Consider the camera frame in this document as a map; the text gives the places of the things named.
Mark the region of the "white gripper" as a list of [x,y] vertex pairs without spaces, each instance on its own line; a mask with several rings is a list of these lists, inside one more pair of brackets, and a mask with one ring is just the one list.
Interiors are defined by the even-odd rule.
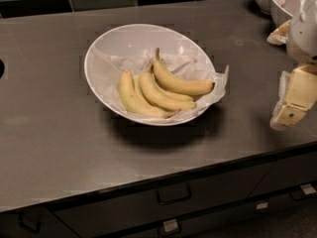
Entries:
[[298,124],[317,101],[317,0],[305,0],[291,21],[271,32],[266,41],[286,44],[287,55],[307,62],[292,72],[284,71],[279,79],[278,101],[273,109],[270,127],[277,131]]

